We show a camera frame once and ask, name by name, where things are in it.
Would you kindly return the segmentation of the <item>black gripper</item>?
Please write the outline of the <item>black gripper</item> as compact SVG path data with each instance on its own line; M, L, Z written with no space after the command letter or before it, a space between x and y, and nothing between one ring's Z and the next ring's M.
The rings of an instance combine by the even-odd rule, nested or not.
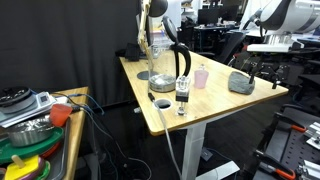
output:
M288 78L290 67L285 63L282 55L276 53L260 53L257 55L258 61L252 63L252 71L249 78L249 84L254 83L255 76L274 80L272 89L276 89L278 80Z

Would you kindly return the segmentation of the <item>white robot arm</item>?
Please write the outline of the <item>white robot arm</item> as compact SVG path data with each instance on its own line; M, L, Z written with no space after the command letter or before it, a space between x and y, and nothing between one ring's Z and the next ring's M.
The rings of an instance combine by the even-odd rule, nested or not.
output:
M265 29L262 44L251 44L249 52L288 53L305 45L294 40L294 33L310 32L320 26L320 0L271 0L252 14L242 27L250 23Z

